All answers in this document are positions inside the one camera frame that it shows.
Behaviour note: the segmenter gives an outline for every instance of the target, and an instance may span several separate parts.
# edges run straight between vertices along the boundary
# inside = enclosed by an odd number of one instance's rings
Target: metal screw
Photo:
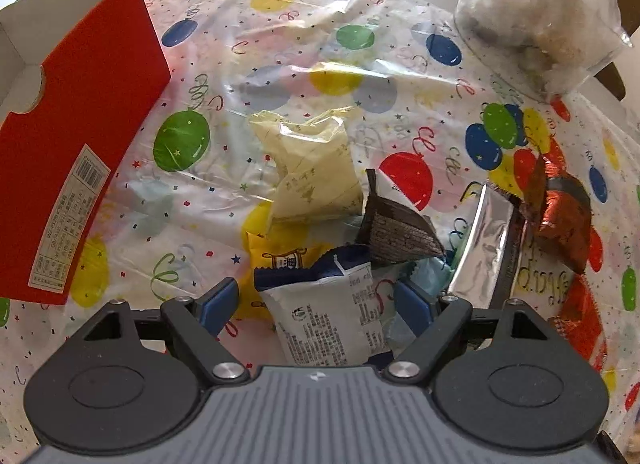
[[[395,378],[414,378],[420,373],[420,367],[411,361],[395,361],[389,365],[388,369]]]
[[[213,375],[220,379],[235,379],[244,374],[240,363],[218,363],[213,367]]]

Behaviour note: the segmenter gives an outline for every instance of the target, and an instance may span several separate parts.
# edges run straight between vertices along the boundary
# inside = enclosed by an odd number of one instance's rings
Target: white plastic bag
[[[546,102],[631,46],[617,0],[459,0],[455,21],[482,62]]]

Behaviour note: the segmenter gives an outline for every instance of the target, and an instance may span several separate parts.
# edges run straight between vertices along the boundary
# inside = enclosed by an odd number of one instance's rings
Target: barcode
[[[102,179],[100,171],[86,157],[81,161],[80,167],[76,170],[76,175],[93,189],[99,186],[100,180]]]

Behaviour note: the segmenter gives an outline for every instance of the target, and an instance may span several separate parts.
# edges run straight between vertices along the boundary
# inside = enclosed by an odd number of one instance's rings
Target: green balloon print
[[[510,150],[518,140],[518,125],[504,105],[490,103],[482,115],[486,132],[500,147]]]
[[[335,39],[344,48],[358,50],[371,47],[376,41],[376,35],[361,25],[345,25],[335,33]]]
[[[164,171],[186,170],[209,145],[209,123],[203,115],[184,110],[170,115],[154,142],[154,159]]]
[[[0,328],[6,325],[9,319],[9,308],[11,307],[11,300],[8,298],[0,298]]]
[[[636,272],[627,267],[622,274],[622,303],[625,310],[636,310]]]

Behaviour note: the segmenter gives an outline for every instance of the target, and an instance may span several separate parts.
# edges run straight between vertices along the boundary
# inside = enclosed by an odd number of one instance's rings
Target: silver foil package
[[[511,202],[485,184],[448,294],[476,308],[501,308],[511,294],[525,219]]]

